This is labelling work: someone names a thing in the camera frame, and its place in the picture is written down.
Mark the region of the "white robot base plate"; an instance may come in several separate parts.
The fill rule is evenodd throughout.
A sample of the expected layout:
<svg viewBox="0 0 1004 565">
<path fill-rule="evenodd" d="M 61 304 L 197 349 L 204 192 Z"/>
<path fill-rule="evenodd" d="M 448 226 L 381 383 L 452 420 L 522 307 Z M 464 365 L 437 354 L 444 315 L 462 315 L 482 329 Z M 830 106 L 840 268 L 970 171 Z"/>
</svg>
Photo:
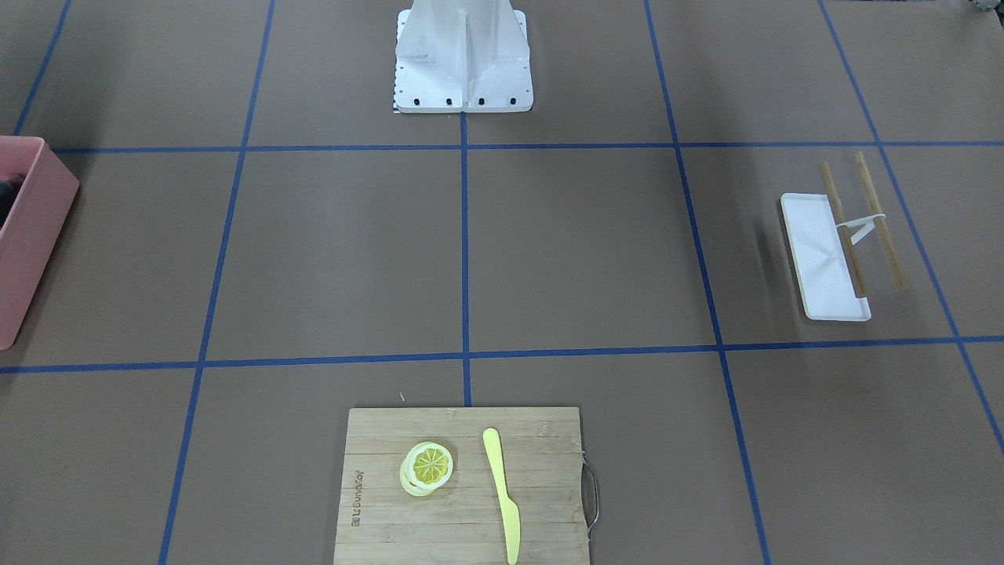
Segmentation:
<svg viewBox="0 0 1004 565">
<path fill-rule="evenodd" d="M 395 111 L 532 110 L 527 19 L 511 2 L 415 1 L 397 15 L 395 39 Z"/>
</svg>

